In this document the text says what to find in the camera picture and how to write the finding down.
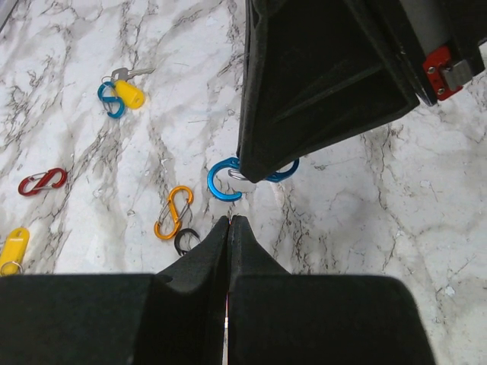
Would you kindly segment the blue S carabiner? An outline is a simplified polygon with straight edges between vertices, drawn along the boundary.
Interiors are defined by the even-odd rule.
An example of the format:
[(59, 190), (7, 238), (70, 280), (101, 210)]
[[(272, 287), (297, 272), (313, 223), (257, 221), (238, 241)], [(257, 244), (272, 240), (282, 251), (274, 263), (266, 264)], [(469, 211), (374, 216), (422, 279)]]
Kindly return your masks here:
[(97, 96), (110, 118), (119, 119), (123, 116), (126, 107), (123, 99), (116, 93), (113, 82), (103, 82), (97, 90)]
[[(296, 173), (299, 165), (300, 160), (294, 160), (289, 166), (271, 173), (264, 180), (270, 183), (280, 183)], [(240, 171), (238, 157), (228, 157), (210, 168), (207, 175), (208, 190), (221, 202), (236, 202), (244, 194), (231, 186), (231, 180), (240, 182), (248, 180)]]

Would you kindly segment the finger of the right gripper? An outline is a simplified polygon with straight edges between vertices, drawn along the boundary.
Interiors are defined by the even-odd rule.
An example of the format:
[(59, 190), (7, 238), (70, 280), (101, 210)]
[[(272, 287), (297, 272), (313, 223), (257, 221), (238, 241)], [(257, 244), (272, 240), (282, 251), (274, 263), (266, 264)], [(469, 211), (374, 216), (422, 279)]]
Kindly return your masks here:
[(418, 98), (382, 1), (248, 1), (237, 156), (256, 183), (406, 115)]

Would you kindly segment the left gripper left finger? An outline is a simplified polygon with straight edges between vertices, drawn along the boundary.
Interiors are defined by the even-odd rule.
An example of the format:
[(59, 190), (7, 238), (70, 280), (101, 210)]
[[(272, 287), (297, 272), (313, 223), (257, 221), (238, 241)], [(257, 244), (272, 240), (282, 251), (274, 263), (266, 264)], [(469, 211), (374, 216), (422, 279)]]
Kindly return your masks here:
[(157, 345), (167, 364), (221, 364), (228, 292), (228, 234), (221, 217), (208, 236), (165, 268)]

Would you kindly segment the yellow tag key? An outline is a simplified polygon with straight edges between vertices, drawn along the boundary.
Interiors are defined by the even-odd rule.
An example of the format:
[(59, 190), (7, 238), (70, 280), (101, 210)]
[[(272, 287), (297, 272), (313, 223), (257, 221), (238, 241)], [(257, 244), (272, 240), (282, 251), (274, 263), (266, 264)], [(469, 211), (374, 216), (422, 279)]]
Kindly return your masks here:
[(23, 273), (22, 261), (30, 239), (30, 232), (24, 227), (11, 231), (1, 252), (1, 276)]
[(122, 98), (126, 107), (136, 110), (142, 107), (145, 102), (144, 93), (136, 86), (129, 83), (129, 80), (139, 75), (149, 75), (155, 68), (143, 68), (139, 70), (128, 70), (117, 68), (112, 71), (111, 78), (115, 85), (116, 94)]

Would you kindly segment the dark red S carabiner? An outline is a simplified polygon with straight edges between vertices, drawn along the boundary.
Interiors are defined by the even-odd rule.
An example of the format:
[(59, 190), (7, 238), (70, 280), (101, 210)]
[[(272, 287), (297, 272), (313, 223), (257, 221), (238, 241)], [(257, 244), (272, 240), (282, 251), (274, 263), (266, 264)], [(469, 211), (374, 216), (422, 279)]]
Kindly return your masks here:
[(59, 167), (30, 175), (20, 182), (18, 193), (22, 196), (33, 196), (43, 190), (59, 189), (64, 186), (67, 177), (67, 172)]

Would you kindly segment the orange S carabiner centre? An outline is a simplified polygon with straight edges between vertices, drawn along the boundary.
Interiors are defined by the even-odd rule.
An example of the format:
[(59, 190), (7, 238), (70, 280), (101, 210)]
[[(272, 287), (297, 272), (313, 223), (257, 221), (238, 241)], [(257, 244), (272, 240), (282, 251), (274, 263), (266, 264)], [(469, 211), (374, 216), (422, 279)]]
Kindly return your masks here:
[[(179, 212), (176, 207), (175, 198), (178, 193), (185, 192), (187, 194), (186, 203), (183, 207), (183, 210)], [(182, 227), (182, 218), (185, 213), (188, 211), (189, 206), (193, 203), (194, 195), (192, 190), (188, 186), (176, 186), (173, 188), (168, 196), (167, 202), (165, 206), (161, 209), (158, 219), (154, 223), (154, 235), (160, 240), (169, 240), (174, 238), (177, 233), (180, 231)], [(164, 223), (164, 219), (166, 216), (170, 215), (172, 222), (173, 222), (173, 229), (169, 233), (163, 233), (162, 227)]]

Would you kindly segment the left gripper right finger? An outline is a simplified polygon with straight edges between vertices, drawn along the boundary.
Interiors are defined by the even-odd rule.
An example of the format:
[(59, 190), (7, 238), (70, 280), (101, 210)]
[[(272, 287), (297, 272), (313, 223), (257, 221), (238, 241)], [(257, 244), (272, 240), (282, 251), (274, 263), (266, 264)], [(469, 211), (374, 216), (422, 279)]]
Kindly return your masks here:
[(257, 241), (246, 217), (228, 231), (228, 363), (262, 363), (286, 335), (275, 294), (289, 273)]

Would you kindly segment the black S carabiner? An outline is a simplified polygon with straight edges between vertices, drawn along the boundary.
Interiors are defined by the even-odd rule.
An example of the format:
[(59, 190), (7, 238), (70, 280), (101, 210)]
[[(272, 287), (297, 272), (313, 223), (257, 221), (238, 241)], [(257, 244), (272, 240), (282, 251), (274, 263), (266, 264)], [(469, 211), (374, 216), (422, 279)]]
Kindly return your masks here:
[(200, 235), (192, 228), (183, 228), (174, 237), (174, 248), (179, 256), (187, 254), (201, 241)]

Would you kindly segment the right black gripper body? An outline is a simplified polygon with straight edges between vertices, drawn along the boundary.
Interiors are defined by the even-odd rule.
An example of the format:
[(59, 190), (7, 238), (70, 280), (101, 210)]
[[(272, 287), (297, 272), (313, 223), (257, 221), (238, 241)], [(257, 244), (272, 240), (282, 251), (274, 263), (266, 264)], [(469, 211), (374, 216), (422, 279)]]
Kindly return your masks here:
[(485, 70), (485, 1), (396, 1), (395, 46), (415, 93), (429, 106)]

